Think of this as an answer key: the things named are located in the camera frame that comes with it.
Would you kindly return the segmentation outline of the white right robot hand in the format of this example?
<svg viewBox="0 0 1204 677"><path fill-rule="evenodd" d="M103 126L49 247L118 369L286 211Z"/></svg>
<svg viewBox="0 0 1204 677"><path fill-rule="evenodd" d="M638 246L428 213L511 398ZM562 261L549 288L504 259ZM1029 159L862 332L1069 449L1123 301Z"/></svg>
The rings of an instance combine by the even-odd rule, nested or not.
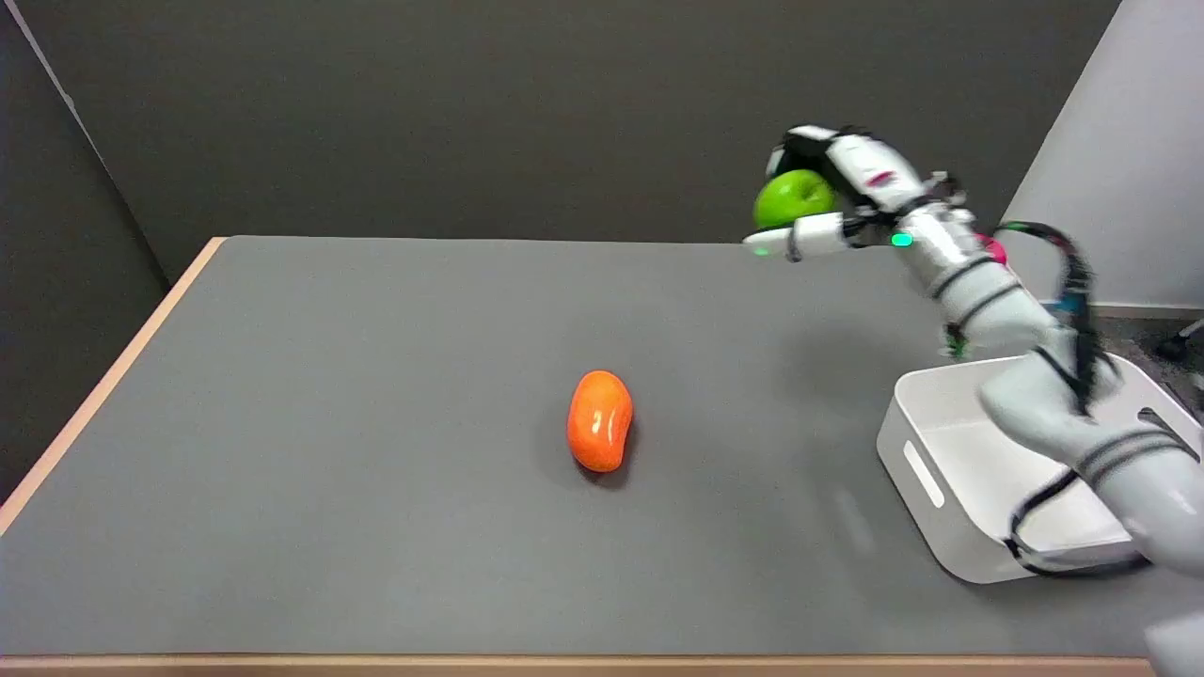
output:
<svg viewBox="0 0 1204 677"><path fill-rule="evenodd" d="M933 243L955 212L899 151L870 133L799 125L783 133L755 199L755 230L740 240L759 258L801 261L887 245Z"/></svg>

